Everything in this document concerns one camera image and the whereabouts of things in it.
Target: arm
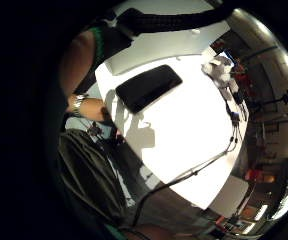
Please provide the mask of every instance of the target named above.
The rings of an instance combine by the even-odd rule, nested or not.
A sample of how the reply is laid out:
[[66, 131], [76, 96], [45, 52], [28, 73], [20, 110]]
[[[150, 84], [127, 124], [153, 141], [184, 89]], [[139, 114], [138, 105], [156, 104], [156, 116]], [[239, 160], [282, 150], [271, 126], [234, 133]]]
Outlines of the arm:
[[93, 33], [86, 31], [74, 38], [64, 53], [59, 66], [59, 81], [67, 98], [73, 94], [93, 65], [95, 48]]
[[[73, 104], [76, 99], [76, 95], [72, 94], [68, 98], [68, 108], [66, 109], [67, 112], [72, 113], [73, 112]], [[108, 114], [108, 111], [105, 108], [104, 102], [101, 99], [97, 98], [86, 98], [83, 100], [80, 110], [80, 114], [87, 118], [91, 119], [93, 121], [105, 121], [109, 120], [110, 116]]]

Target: white table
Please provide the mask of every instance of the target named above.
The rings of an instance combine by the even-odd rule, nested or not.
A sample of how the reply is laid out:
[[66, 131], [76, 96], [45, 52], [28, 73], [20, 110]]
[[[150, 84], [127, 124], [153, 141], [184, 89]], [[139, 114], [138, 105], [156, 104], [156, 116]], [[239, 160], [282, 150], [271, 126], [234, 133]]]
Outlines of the white table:
[[[231, 120], [219, 90], [201, 71], [203, 61], [201, 55], [167, 58], [117, 76], [111, 74], [105, 63], [96, 70], [102, 98], [116, 126], [146, 167], [164, 183], [225, 150], [232, 135]], [[115, 88], [162, 64], [170, 65], [183, 83], [133, 115], [115, 95]], [[233, 101], [229, 105], [232, 111], [240, 113]], [[246, 126], [247, 121], [240, 122], [243, 138]], [[226, 182], [241, 142], [239, 139], [234, 151], [197, 176], [171, 189], [193, 205], [206, 209]]]

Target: cable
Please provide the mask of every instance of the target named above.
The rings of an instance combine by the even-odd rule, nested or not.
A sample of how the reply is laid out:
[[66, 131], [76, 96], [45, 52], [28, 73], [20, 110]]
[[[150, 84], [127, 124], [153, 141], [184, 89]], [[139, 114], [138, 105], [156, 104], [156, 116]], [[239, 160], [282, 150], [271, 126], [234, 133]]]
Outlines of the cable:
[[[205, 161], [205, 162], [203, 162], [203, 163], [201, 163], [201, 164], [199, 164], [199, 165], [197, 165], [197, 166], [195, 166], [193, 168], [190, 168], [189, 170], [187, 170], [184, 173], [180, 174], [178, 177], [176, 177], [174, 180], [170, 181], [169, 183], [167, 183], [167, 184], [165, 184], [165, 185], [163, 185], [161, 187], [158, 187], [158, 188], [148, 192], [147, 194], [145, 194], [144, 197], [140, 200], [140, 202], [138, 204], [138, 207], [136, 209], [136, 212], [135, 212], [135, 215], [134, 215], [134, 219], [133, 219], [133, 223], [132, 223], [132, 227], [135, 227], [137, 225], [137, 222], [138, 222], [138, 219], [139, 219], [139, 217], [141, 215], [141, 211], [143, 209], [144, 203], [146, 202], [146, 200], [149, 197], [151, 197], [155, 193], [157, 193], [157, 192], [159, 192], [159, 191], [161, 191], [161, 190], [163, 190], [165, 188], [169, 188], [169, 187], [171, 187], [171, 186], [173, 186], [175, 184], [178, 184], [180, 182], [183, 182], [183, 181], [189, 179], [192, 176], [196, 176], [200, 171], [202, 171], [203, 169], [205, 169], [206, 167], [211, 165], [213, 162], [215, 162], [216, 160], [218, 160], [219, 158], [221, 158], [222, 156], [227, 154], [228, 153], [228, 149], [229, 149], [229, 147], [231, 146], [231, 144], [232, 144], [232, 142], [234, 140], [234, 134], [237, 134], [237, 131], [236, 131], [236, 127], [233, 126], [233, 136], [230, 138], [230, 143], [229, 143], [229, 145], [227, 146], [227, 148], [223, 152], [217, 154], [216, 156], [212, 157], [211, 159], [209, 159], [209, 160], [207, 160], [207, 161]], [[237, 144], [237, 139], [235, 137], [235, 146], [234, 146], [234, 148], [236, 147], [236, 144]], [[193, 169], [195, 169], [195, 168], [197, 168], [199, 166], [202, 166], [203, 164], [206, 164], [206, 165], [204, 165], [203, 167], [193, 171]]]

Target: wristwatch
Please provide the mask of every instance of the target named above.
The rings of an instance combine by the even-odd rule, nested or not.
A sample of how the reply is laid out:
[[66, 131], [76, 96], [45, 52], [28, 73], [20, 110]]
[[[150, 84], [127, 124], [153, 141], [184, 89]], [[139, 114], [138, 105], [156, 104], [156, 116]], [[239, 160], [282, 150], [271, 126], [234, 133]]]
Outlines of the wristwatch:
[[80, 95], [77, 95], [76, 96], [76, 99], [73, 103], [73, 114], [75, 117], [82, 117], [81, 113], [80, 113], [80, 107], [81, 107], [81, 104], [83, 102], [83, 100], [88, 97], [88, 94], [87, 93], [84, 93], [84, 94], [80, 94]]

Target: black tablet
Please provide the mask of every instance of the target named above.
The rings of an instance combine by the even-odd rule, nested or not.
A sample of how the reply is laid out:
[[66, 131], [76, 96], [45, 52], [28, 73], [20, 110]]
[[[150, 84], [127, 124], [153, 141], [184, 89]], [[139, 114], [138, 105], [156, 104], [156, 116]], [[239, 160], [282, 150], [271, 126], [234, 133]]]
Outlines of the black tablet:
[[130, 112], [137, 113], [180, 83], [174, 70], [162, 65], [125, 81], [116, 88], [116, 94]]

